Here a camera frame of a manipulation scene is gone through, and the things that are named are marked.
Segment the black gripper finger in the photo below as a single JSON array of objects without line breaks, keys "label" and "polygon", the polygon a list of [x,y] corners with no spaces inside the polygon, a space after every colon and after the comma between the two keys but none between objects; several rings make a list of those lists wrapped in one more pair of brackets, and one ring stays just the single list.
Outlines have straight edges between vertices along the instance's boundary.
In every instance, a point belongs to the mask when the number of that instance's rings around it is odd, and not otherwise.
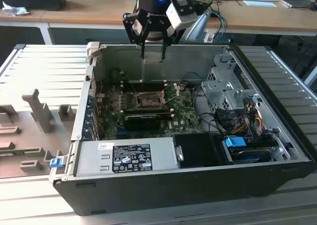
[{"label": "black gripper finger", "polygon": [[165,59],[166,48],[171,45],[176,45],[180,41],[181,37],[185,33],[186,29],[175,30],[171,35],[168,35],[168,25],[165,24],[162,20],[161,24],[161,33],[162,33],[162,48],[161,48],[161,60]]},{"label": "black gripper finger", "polygon": [[[144,59],[145,53],[145,41],[149,35],[151,27],[151,19],[147,17],[148,12],[141,9],[135,13],[124,13],[123,14],[123,25],[131,43],[141,46],[140,57]],[[134,30],[135,23],[141,24],[141,33],[137,33]]]}]

